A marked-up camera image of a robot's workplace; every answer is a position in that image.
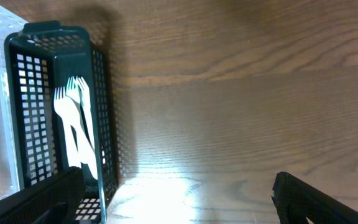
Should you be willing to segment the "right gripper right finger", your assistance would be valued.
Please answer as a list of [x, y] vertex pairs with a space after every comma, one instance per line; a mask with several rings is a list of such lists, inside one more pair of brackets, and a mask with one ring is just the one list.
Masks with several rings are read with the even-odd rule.
[[358, 212], [287, 172], [276, 174], [273, 204], [281, 224], [358, 224]]

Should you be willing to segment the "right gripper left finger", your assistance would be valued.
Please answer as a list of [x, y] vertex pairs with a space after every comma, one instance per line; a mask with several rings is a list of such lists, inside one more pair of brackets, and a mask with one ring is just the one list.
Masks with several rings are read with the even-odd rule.
[[83, 171], [71, 167], [0, 200], [0, 223], [73, 223], [84, 195]]

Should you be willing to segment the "white plastic fork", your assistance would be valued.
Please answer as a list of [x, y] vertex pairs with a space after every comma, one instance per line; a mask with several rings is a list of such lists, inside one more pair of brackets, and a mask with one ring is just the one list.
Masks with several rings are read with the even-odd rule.
[[53, 107], [56, 114], [62, 119], [68, 165], [80, 168], [81, 162], [78, 158], [78, 151], [71, 130], [70, 115], [66, 109], [68, 106], [67, 100], [68, 97], [64, 94], [63, 87], [56, 87], [53, 92]]
[[83, 77], [76, 77], [76, 83], [79, 86], [81, 92], [80, 104], [84, 111], [89, 140], [92, 148], [94, 148], [95, 143], [94, 143], [93, 117], [91, 113], [90, 88]]

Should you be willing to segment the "pale blue plastic fork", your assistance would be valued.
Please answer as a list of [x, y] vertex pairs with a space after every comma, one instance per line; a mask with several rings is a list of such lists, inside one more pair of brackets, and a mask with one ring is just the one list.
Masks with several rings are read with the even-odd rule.
[[80, 93], [75, 83], [74, 77], [70, 77], [68, 79], [67, 87], [65, 88], [65, 95], [68, 97], [69, 105], [73, 111], [70, 124], [76, 131], [76, 143], [80, 161], [83, 164], [88, 165], [91, 175], [95, 180], [97, 180], [98, 170], [96, 164], [96, 155], [85, 134], [83, 120], [80, 112]]

